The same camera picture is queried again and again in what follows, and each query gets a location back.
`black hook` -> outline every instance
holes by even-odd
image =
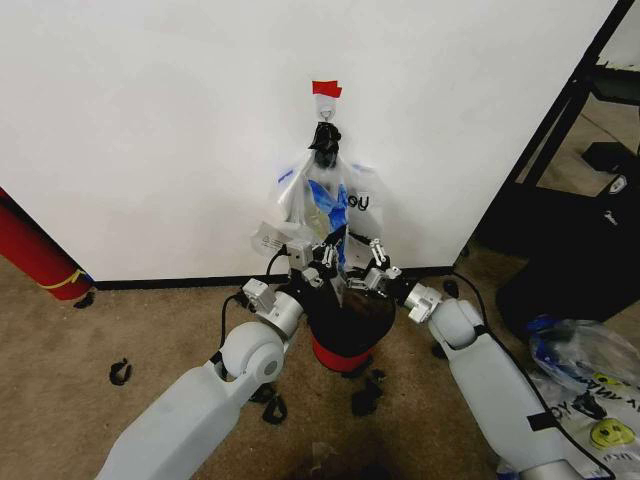
[[[119,375],[120,370],[122,370],[125,365],[127,368],[124,371],[124,375],[121,376]],[[109,372],[109,380],[111,381],[112,384],[118,387],[121,387],[122,385],[127,383],[130,377],[131,377],[131,364],[129,364],[126,358],[123,358],[121,362],[116,362],[113,365],[111,365],[111,371]]]

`yellow stripe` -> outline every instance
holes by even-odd
[[[60,283],[56,283],[55,285],[42,285],[42,284],[38,284],[40,285],[42,288],[45,288],[47,290],[53,290],[54,288],[60,288],[64,285],[66,285],[67,283],[75,283],[78,280],[78,277],[80,275],[86,275],[87,272],[80,270],[79,268],[73,272],[71,274],[71,276],[69,276],[69,278],[66,278],[65,280],[61,281]]]

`red tape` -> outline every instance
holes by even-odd
[[[342,87],[338,86],[338,81],[333,80],[331,82],[317,82],[313,81],[313,94],[327,95],[328,97],[340,98],[342,93]]]

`red bucket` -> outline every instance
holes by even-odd
[[[311,335],[311,342],[313,353],[316,355],[318,361],[334,372],[346,373],[354,371],[367,361],[367,358],[369,358],[369,355],[371,355],[373,351],[373,347],[371,347],[366,352],[356,355],[355,357],[343,357],[324,348],[313,335]]]

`yellow smiley face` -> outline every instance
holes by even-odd
[[[593,378],[596,382],[602,383],[603,385],[622,385],[622,382],[617,378],[605,375],[604,373],[596,372],[593,374]]]
[[[591,443],[601,450],[627,445],[635,438],[633,430],[615,418],[605,418],[591,429]]]

